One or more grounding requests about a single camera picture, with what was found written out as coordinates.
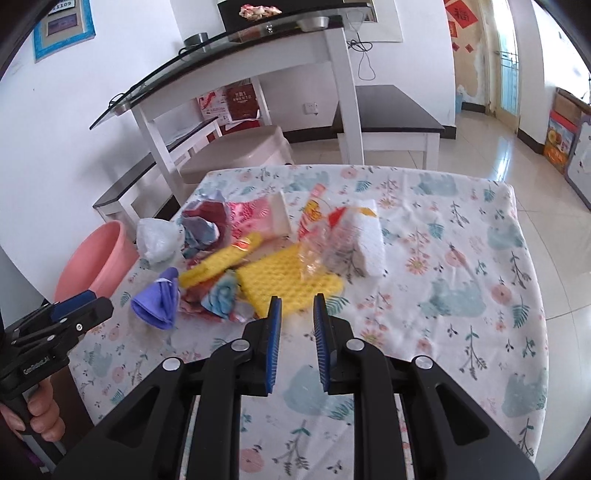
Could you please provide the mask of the left hand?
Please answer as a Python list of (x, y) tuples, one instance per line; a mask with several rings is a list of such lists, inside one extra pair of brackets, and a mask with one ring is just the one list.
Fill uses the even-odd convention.
[(60, 417), (59, 406), (54, 399), (53, 386), (49, 379), (38, 384), (38, 388), (28, 400), (28, 410), (32, 419), (26, 423), (9, 407), (1, 405), (2, 417), (19, 440), (22, 439), (21, 433), (27, 425), (47, 442), (58, 442), (62, 439), (65, 424)]

